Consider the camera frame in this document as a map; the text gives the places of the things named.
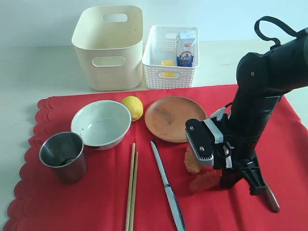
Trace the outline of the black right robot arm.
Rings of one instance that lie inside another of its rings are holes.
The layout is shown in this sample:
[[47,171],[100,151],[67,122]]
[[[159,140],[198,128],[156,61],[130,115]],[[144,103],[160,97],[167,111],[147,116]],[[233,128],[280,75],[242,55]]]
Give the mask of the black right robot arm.
[[252,195],[265,190],[265,182],[258,164],[256,145],[282,96],[308,85],[308,31],[294,31],[283,21],[263,16],[293,39],[281,44],[271,38],[269,51],[249,52],[240,59],[236,69],[238,90],[230,112],[217,110],[212,120],[222,133],[225,153],[216,151],[214,168],[221,169],[220,187],[232,188],[239,180],[246,180]]

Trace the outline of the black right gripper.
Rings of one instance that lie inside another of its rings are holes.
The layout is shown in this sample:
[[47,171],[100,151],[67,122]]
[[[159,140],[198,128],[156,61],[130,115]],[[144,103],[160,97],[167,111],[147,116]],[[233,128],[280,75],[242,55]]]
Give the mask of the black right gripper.
[[[253,95],[238,92],[231,104],[230,113],[226,108],[218,109],[213,114],[213,122],[223,134],[224,144],[230,145],[230,151],[214,152],[214,168],[222,169],[219,186],[231,189],[244,178],[250,195],[259,195],[265,191],[265,183],[257,156],[252,156],[266,124],[281,99],[280,95]],[[230,169],[234,163],[242,161],[240,170]]]

